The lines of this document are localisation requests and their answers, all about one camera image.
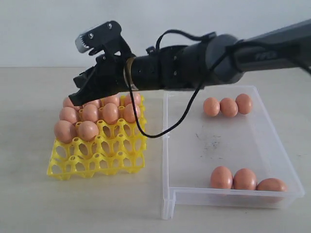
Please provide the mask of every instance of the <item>beige table surface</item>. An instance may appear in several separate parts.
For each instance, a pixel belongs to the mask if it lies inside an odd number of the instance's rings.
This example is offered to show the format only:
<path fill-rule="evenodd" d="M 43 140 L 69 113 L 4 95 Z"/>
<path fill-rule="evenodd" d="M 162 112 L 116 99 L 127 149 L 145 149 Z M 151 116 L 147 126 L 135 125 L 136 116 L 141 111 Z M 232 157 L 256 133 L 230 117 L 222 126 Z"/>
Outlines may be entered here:
<path fill-rule="evenodd" d="M 162 140 L 134 175 L 58 181 L 46 175 L 53 125 L 83 68 L 0 68 L 0 233 L 293 233 L 311 227 L 311 77 L 299 69 L 246 74 L 257 87 L 306 195 L 286 210 L 180 206 L 161 220 Z M 143 92 L 147 131 L 162 130 L 162 91 Z"/>

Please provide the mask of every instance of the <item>white wall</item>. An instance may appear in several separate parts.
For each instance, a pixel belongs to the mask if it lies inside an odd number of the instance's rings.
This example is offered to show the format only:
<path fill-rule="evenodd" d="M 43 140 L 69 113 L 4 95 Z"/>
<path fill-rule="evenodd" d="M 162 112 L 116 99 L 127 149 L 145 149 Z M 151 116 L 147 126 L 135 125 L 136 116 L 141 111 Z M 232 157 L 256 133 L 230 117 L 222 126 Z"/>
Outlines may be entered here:
<path fill-rule="evenodd" d="M 109 20 L 138 55 L 171 28 L 248 38 L 310 17 L 310 0 L 0 0 L 0 67 L 90 66 L 74 40 Z M 191 42 L 169 35 L 162 45 L 173 43 Z"/>

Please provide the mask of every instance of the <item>transparent plastic bin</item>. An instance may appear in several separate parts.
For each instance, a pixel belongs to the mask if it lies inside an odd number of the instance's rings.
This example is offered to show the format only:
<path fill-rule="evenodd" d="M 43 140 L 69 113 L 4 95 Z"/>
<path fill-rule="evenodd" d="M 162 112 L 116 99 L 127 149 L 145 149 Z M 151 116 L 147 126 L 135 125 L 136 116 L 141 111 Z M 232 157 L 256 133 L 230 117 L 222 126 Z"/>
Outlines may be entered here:
<path fill-rule="evenodd" d="M 251 113 L 233 118 L 221 113 L 216 117 L 204 114 L 206 98 L 235 99 L 241 93 L 252 98 Z M 192 92 L 174 91 L 164 94 L 164 129 L 180 119 L 191 95 Z M 287 184 L 288 191 L 209 188 L 210 175 L 217 166 L 228 167 L 233 175 L 241 168 L 249 168 L 258 182 L 279 178 Z M 212 86 L 199 92 L 181 125 L 163 136 L 162 179 L 163 219 L 173 217 L 176 204 L 286 208 L 305 194 L 253 86 Z"/>

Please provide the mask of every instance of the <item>yellow plastic egg crate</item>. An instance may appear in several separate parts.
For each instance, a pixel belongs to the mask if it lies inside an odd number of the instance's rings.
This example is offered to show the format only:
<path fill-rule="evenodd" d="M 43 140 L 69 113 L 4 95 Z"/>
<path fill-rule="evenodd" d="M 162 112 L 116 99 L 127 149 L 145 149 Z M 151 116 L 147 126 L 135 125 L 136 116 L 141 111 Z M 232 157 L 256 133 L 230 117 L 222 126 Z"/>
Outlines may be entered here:
<path fill-rule="evenodd" d="M 119 109 L 122 111 L 124 96 L 120 99 Z M 145 130 L 147 121 L 143 100 L 141 96 L 139 123 Z M 100 133 L 90 142 L 75 137 L 71 143 L 64 144 L 55 139 L 47 175 L 68 180 L 72 175 L 91 178 L 96 172 L 108 176 L 121 170 L 137 173 L 145 167 L 143 152 L 147 138 L 139 132 L 136 123 L 128 123 L 120 118 L 114 125 L 108 125 L 103 120 L 96 124 Z"/>

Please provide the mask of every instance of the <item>robotic arm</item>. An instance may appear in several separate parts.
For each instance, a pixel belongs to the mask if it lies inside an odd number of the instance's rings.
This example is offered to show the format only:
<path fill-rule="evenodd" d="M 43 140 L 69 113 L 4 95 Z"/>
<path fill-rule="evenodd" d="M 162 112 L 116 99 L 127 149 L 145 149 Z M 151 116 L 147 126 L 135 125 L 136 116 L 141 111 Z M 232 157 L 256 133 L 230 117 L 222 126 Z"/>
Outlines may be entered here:
<path fill-rule="evenodd" d="M 160 41 L 168 33 L 197 43 L 160 49 Z M 169 30 L 156 47 L 147 48 L 145 56 L 132 53 L 115 21 L 80 34 L 75 43 L 80 53 L 89 51 L 90 56 L 104 51 L 93 67 L 73 79 L 79 91 L 69 98 L 76 106 L 129 88 L 194 90 L 236 83 L 247 71 L 301 67 L 311 74 L 311 19 L 247 40 L 229 34 L 197 37 Z"/>

